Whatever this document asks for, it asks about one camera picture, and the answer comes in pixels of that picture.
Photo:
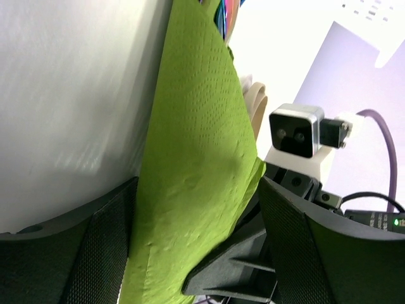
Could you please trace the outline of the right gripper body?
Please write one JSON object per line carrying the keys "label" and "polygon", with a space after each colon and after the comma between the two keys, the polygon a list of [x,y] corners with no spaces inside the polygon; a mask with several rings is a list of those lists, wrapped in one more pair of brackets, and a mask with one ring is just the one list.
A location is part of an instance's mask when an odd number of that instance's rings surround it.
{"label": "right gripper body", "polygon": [[267,163],[265,177],[306,201],[343,215],[342,198],[323,189],[323,184],[308,175]]}

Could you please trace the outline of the green paper napkin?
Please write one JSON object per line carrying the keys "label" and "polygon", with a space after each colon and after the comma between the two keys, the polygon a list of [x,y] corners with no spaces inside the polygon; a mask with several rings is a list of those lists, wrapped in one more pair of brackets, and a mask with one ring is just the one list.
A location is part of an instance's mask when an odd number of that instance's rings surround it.
{"label": "green paper napkin", "polygon": [[171,8],[121,303],[192,303],[187,274],[230,235],[265,171],[217,5]]}

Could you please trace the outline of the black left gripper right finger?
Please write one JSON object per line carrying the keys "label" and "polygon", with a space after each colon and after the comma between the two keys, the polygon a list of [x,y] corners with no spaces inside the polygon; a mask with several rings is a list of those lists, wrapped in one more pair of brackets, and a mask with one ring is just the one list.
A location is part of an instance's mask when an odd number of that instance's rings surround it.
{"label": "black left gripper right finger", "polygon": [[354,222],[263,177],[259,202],[282,303],[403,303],[404,236]]}

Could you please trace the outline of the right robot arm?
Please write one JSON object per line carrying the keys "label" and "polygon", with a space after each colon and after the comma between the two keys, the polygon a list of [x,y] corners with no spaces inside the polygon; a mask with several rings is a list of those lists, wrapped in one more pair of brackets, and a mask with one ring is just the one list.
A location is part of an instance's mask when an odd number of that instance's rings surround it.
{"label": "right robot arm", "polygon": [[185,278],[224,303],[403,303],[404,208],[346,210],[319,180],[267,164],[231,235]]}

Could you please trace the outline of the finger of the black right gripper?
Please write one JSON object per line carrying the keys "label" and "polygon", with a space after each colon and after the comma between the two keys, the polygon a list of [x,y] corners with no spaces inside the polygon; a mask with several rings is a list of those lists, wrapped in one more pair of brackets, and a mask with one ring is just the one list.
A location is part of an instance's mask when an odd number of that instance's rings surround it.
{"label": "finger of the black right gripper", "polygon": [[189,272],[182,294],[231,298],[235,303],[269,303],[276,288],[265,228],[243,228]]}

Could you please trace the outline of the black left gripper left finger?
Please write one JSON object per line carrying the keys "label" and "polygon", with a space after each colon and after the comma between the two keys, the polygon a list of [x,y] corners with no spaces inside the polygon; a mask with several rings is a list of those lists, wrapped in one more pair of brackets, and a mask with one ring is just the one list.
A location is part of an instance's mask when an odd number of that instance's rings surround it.
{"label": "black left gripper left finger", "polygon": [[12,234],[1,234],[1,303],[116,303],[138,179]]}

